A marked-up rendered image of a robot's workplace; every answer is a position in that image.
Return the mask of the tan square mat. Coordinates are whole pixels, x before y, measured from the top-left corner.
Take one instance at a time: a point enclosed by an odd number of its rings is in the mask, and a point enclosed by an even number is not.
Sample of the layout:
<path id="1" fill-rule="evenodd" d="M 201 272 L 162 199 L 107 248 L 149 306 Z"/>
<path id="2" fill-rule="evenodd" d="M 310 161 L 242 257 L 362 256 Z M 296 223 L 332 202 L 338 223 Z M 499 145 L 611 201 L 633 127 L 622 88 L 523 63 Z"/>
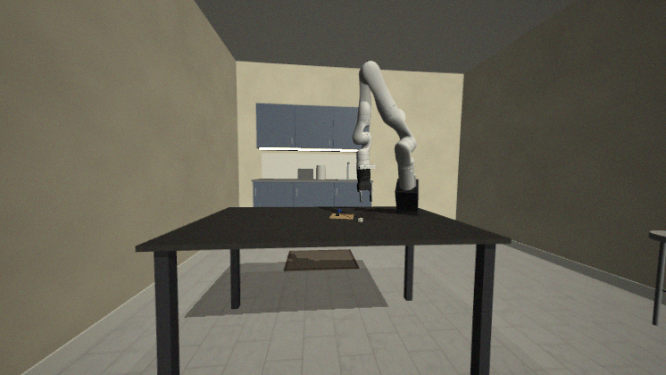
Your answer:
<path id="1" fill-rule="evenodd" d="M 339 216 L 336 216 L 335 213 L 332 213 L 332 215 L 329 218 L 330 219 L 349 219 L 349 220 L 352 220 L 354 218 L 354 214 L 340 213 Z"/>

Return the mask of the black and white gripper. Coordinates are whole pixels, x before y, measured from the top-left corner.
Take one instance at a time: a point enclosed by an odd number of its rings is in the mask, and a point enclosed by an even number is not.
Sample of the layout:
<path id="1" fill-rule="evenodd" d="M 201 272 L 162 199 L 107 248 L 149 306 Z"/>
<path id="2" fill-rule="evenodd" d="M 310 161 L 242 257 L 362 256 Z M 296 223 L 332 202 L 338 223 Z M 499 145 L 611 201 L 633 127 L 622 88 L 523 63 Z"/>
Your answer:
<path id="1" fill-rule="evenodd" d="M 357 191 L 360 192 L 360 202 L 362 203 L 362 190 L 370 191 L 370 201 L 372 202 L 372 189 L 370 183 L 370 169 L 376 169 L 376 165 L 370 165 L 370 160 L 356 161 L 357 171 Z"/>

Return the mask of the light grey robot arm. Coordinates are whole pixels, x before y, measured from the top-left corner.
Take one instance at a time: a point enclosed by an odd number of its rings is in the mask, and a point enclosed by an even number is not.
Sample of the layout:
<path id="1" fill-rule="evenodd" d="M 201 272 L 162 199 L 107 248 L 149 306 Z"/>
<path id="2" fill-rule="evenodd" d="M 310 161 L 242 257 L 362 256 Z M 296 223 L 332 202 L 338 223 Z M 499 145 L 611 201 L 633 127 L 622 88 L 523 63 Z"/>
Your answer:
<path id="1" fill-rule="evenodd" d="M 356 151 L 356 161 L 370 159 L 371 134 L 363 130 L 370 126 L 372 92 L 382 120 L 400 137 L 400 141 L 395 145 L 399 187 L 402 190 L 411 190 L 416 187 L 414 159 L 411 157 L 411 152 L 417 146 L 416 140 L 406 126 L 375 62 L 368 61 L 362 66 L 359 71 L 359 81 L 360 99 L 353 142 L 362 145 L 362 149 Z"/>

